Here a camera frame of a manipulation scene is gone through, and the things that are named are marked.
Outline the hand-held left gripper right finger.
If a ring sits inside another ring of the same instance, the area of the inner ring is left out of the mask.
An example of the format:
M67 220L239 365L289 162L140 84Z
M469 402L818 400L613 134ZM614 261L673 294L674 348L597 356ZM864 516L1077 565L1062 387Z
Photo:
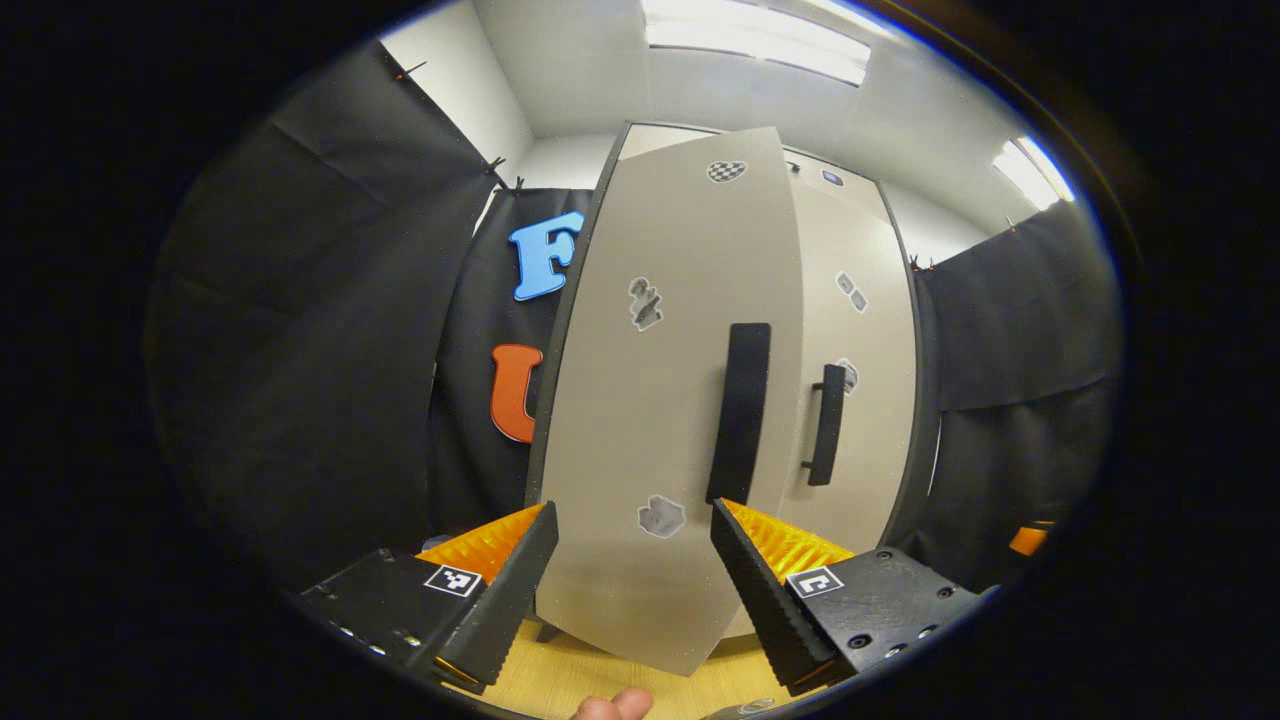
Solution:
M727 498L712 505L710 541L791 696L870 682L986 609L986 593L901 550L850 553Z

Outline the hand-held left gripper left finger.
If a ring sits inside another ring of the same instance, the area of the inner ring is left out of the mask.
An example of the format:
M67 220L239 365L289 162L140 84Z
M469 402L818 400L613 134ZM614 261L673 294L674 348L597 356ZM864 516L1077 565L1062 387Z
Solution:
M558 542L548 501L419 553L374 550L294 601L404 679L483 694L499 679Z

